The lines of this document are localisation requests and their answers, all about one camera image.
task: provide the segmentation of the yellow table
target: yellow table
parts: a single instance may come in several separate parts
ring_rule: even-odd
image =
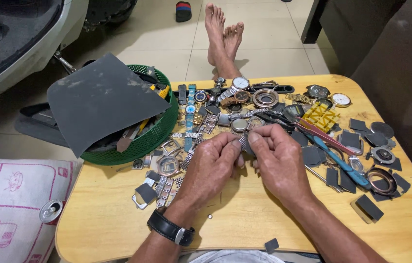
[[[252,79],[250,83],[268,80]],[[331,93],[348,95],[353,105],[345,109],[337,108],[342,115],[339,123],[343,129],[348,129],[350,118],[364,120],[367,125],[383,121],[361,88],[351,79],[340,75],[316,75],[274,80],[279,84],[292,85],[295,94],[303,93],[308,85],[319,84]],[[182,83],[173,82],[172,86],[176,89],[179,84]],[[214,85],[213,81],[190,84],[196,84],[197,89]],[[174,131],[179,131],[179,127],[176,126]],[[393,153],[401,159],[403,171],[399,174],[412,184],[411,161],[399,145]],[[366,167],[373,163],[372,160],[361,159]],[[147,169],[116,172],[124,166],[127,164],[84,164],[56,231],[56,247],[65,260],[75,263],[102,262],[130,257],[148,236],[146,222],[156,205],[151,204],[140,210],[131,200],[134,189],[144,181]],[[326,166],[321,165],[315,170],[326,175]],[[263,249],[265,242],[277,238],[280,250],[315,252],[301,226],[265,189],[261,178],[251,168],[250,160],[240,174],[239,179],[230,180],[222,193],[198,214],[193,224],[197,235],[188,249]],[[338,194],[314,175],[308,173],[308,178],[313,192],[327,208],[385,259],[396,263],[412,262],[412,187],[408,193],[392,201],[375,202],[367,193],[384,212],[379,222],[368,225],[349,204],[363,194],[361,190],[358,189],[357,194]],[[213,215],[212,219],[207,218],[209,214]]]

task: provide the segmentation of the man's left hand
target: man's left hand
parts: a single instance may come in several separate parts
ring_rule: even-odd
[[[239,138],[223,132],[200,143],[195,148],[182,187],[174,201],[182,200],[194,210],[199,210],[219,194],[235,172],[235,166],[244,165]]]

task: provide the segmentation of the watch buckle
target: watch buckle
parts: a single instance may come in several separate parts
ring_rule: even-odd
[[[184,233],[185,233],[185,228],[183,227],[177,232],[177,236],[175,237],[175,243],[177,245],[180,245],[180,241],[182,240]]]

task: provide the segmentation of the man's right hand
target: man's right hand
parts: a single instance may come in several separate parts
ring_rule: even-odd
[[[253,129],[248,142],[257,160],[253,167],[259,169],[267,189],[288,209],[313,202],[303,163],[302,148],[279,124]]]

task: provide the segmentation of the bare foot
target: bare foot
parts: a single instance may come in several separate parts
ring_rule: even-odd
[[[219,31],[220,37],[221,37],[221,42],[224,45],[224,23],[226,21],[226,18],[224,17],[224,13],[222,12],[222,9],[218,8],[217,6],[214,6],[212,3],[206,4],[206,17],[205,17],[205,27],[206,31],[209,37],[209,48],[207,52],[207,60],[209,64],[212,66],[216,66],[216,63],[213,58],[213,51],[214,48],[211,46],[212,40],[211,38],[214,39],[215,42],[217,42],[217,31]]]
[[[242,42],[243,29],[243,22],[238,22],[237,25],[228,26],[224,30],[224,45],[226,47],[227,56],[229,56],[232,61],[235,60],[238,47]]]

